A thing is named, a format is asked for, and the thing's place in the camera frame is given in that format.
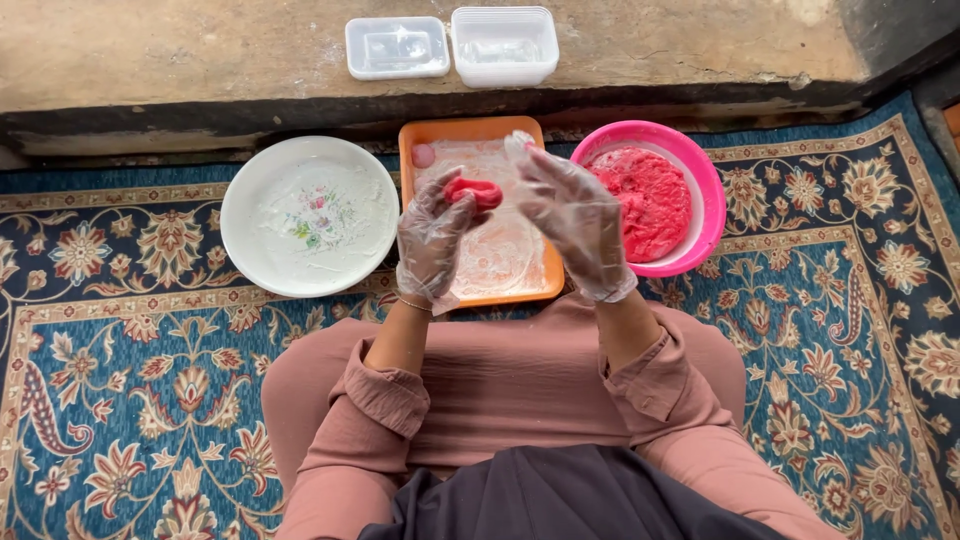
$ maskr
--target clear plastic container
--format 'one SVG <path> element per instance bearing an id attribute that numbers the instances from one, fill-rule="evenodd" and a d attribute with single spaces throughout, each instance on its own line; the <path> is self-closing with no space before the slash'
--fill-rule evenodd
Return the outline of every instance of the clear plastic container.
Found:
<path id="1" fill-rule="evenodd" d="M 547 8 L 459 8 L 450 19 L 450 38 L 457 73 L 470 87 L 535 86 L 560 59 Z"/>
<path id="2" fill-rule="evenodd" d="M 361 81 L 442 77 L 450 70 L 437 17 L 379 17 L 347 23 L 347 68 Z"/>

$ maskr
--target persian rug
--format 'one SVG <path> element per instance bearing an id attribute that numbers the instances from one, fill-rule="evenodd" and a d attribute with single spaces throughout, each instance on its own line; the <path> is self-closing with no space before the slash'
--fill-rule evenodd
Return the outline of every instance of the persian rug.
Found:
<path id="1" fill-rule="evenodd" d="M 910 96 L 844 125 L 694 138 L 726 188 L 726 233 L 644 294 L 740 350 L 744 435 L 824 521 L 851 539 L 957 538 L 960 197 Z M 220 239 L 239 166 L 0 175 L 4 539 L 274 535 L 259 384 L 304 334 L 382 320 L 396 255 L 327 298 L 250 285 Z"/>

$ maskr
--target stacked containers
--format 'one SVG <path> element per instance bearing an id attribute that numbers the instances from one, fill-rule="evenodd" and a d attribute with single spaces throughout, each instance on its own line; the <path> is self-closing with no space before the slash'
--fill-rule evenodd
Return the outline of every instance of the stacked containers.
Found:
<path id="1" fill-rule="evenodd" d="M 535 86 L 560 59 L 546 8 L 459 8 L 450 19 L 450 37 L 457 73 L 473 88 Z"/>

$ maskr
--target floral pattern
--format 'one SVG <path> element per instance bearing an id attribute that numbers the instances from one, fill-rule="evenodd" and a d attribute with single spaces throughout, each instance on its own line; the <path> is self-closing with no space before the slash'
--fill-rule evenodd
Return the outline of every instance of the floral pattern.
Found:
<path id="1" fill-rule="evenodd" d="M 747 441 L 851 539 L 960 525 L 960 197 L 919 126 L 904 96 L 819 139 L 694 135 L 726 189 L 726 236 L 641 287 L 743 354 Z M 23 191 L 0 195 L 5 538 L 275 536 L 259 385 L 304 335 L 382 320 L 396 254 L 328 298 L 250 285 L 219 235 L 237 167 L 4 179 Z M 51 191 L 61 175 L 77 190 Z"/>

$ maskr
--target white plate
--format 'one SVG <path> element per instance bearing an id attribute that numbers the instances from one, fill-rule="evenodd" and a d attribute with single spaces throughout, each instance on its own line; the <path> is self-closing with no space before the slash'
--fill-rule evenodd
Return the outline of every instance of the white plate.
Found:
<path id="1" fill-rule="evenodd" d="M 224 247 L 250 281 L 283 296 L 340 292 L 366 278 L 396 237 L 390 173 L 330 136 L 285 140 L 241 168 L 224 196 Z"/>

